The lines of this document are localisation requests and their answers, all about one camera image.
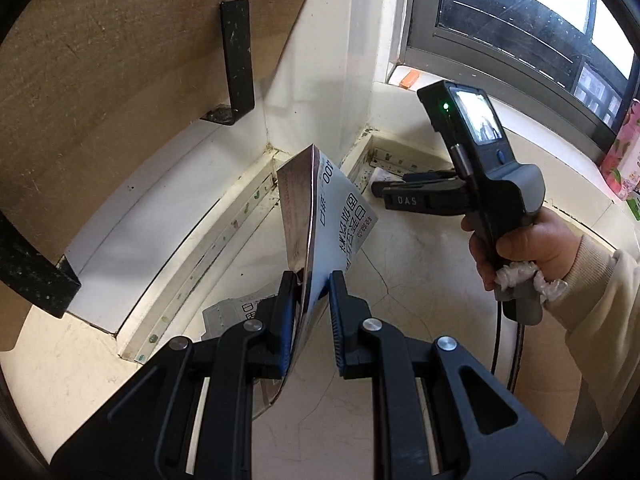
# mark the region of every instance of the windowpane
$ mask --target windowpane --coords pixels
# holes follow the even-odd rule
[[[438,26],[555,82],[611,126],[634,51],[600,0],[441,0]]]

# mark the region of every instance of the window frame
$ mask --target window frame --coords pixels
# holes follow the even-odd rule
[[[596,0],[590,0],[586,33],[593,33]],[[399,62],[463,84],[483,88],[570,142],[598,163],[622,126],[619,114],[609,128],[594,112],[554,81],[489,45],[438,26],[441,0],[407,0]],[[638,95],[640,62],[634,56],[620,109]]]

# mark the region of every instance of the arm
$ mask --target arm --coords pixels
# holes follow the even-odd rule
[[[465,221],[462,227],[470,230]],[[475,235],[469,248],[485,289],[492,290],[495,271]],[[546,279],[569,284],[546,307],[567,330],[566,344],[610,433],[640,385],[640,266],[623,251],[612,256],[588,236],[575,235],[544,208],[534,225],[507,234],[496,249],[509,260],[535,261]]]

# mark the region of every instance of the ribbed cuff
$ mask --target ribbed cuff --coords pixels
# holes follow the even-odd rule
[[[615,260],[603,246],[582,236],[574,266],[564,277],[569,287],[557,301],[548,303],[548,311],[571,333],[587,317],[604,295]]]

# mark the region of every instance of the metal screw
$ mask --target metal screw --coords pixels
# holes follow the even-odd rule
[[[243,327],[247,332],[260,332],[262,330],[262,322],[259,319],[247,319]]]
[[[445,352],[451,352],[458,346],[458,342],[448,335],[438,338],[438,346]]]
[[[377,332],[382,328],[382,321],[375,317],[369,317],[362,322],[362,327],[367,332]]]
[[[189,339],[186,338],[183,335],[179,335],[177,337],[174,337],[171,339],[171,341],[169,341],[169,348],[171,350],[184,350],[185,348],[187,348],[187,346],[189,346]]]

